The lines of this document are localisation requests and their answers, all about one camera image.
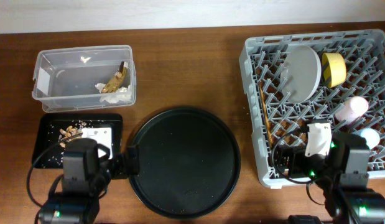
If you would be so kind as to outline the food scraps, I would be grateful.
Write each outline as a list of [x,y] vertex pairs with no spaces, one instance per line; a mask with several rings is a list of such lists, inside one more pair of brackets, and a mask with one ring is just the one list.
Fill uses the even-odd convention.
[[53,163],[56,166],[61,165],[67,144],[76,139],[82,138],[82,134],[86,132],[88,128],[92,127],[92,121],[82,120],[71,120],[70,124],[51,124],[49,126],[49,146],[57,142],[59,142],[59,145],[55,146],[50,152],[47,153],[44,162]]

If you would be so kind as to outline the blue plastic cup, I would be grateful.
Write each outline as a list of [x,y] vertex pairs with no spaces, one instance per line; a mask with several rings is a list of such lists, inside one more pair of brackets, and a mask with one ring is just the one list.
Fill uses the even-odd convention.
[[364,128],[353,132],[366,140],[366,144],[370,149],[375,148],[380,142],[380,136],[375,129]]

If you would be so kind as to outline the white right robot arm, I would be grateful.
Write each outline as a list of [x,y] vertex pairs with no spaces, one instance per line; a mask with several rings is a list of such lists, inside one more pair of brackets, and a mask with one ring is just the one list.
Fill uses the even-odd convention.
[[[289,182],[305,185],[307,196],[313,197],[310,187],[316,185],[323,192],[323,205],[334,223],[385,223],[385,198],[368,188],[369,174],[366,165],[369,149],[364,144],[332,143],[326,156],[305,156],[301,147],[276,146],[271,163]],[[308,181],[294,180],[279,169],[283,155],[290,156],[289,170],[297,169]]]

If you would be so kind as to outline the white tissue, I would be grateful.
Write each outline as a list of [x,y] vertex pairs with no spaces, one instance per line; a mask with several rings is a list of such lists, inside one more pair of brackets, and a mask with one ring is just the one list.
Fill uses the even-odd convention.
[[119,87],[115,91],[115,95],[108,95],[107,93],[105,93],[104,96],[100,98],[100,102],[103,103],[104,101],[106,101],[107,103],[115,104],[119,101],[129,101],[132,97],[132,91],[129,90],[130,87],[131,86]]

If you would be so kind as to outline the gold snack wrapper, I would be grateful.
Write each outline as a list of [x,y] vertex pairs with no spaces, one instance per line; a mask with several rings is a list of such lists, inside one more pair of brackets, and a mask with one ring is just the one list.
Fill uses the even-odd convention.
[[123,83],[124,78],[126,77],[126,72],[128,69],[128,63],[123,61],[121,62],[118,71],[114,74],[114,77],[103,87],[101,93],[114,93]]

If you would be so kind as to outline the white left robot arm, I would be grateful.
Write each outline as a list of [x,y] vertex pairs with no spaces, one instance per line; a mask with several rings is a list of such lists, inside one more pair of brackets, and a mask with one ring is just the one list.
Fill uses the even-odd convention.
[[139,173],[137,145],[112,159],[99,158],[100,147],[96,144],[68,150],[63,174],[53,182],[47,201],[35,216],[35,223],[93,223],[109,183]]

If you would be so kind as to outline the grey round plate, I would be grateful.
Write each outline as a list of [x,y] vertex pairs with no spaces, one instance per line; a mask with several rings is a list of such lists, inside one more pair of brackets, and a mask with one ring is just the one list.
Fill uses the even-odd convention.
[[301,103],[316,92],[321,77],[321,64],[318,54],[305,45],[292,50],[283,63],[281,80],[286,80],[281,88],[282,94],[290,93],[287,101]]

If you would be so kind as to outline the pink plastic cup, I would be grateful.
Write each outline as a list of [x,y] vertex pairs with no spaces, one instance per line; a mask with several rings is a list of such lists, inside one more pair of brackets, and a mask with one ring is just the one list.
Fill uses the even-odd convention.
[[361,96],[354,96],[343,103],[344,106],[339,110],[335,117],[340,122],[346,121],[351,124],[367,112],[369,108],[368,101]]

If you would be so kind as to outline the wooden chopstick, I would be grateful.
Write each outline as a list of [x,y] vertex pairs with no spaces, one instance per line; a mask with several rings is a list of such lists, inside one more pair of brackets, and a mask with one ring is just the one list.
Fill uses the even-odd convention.
[[263,112],[264,112],[264,122],[265,122],[265,125],[266,125],[266,131],[267,131],[267,138],[268,138],[268,141],[269,141],[269,147],[270,147],[270,150],[272,150],[272,137],[271,137],[271,130],[270,130],[271,125],[269,124],[269,120],[268,120],[268,116],[267,116],[265,97],[264,97],[264,93],[263,93],[262,88],[263,88],[263,84],[262,84],[262,82],[260,82],[259,83],[259,92],[260,92],[260,98],[261,98],[261,103],[262,103],[262,109],[263,109]]

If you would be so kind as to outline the yellow bowl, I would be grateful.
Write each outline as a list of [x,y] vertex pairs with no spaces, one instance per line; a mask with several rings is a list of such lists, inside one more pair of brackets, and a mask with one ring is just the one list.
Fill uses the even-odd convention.
[[346,63],[342,54],[323,53],[322,72],[325,85],[328,88],[336,87],[346,80]]

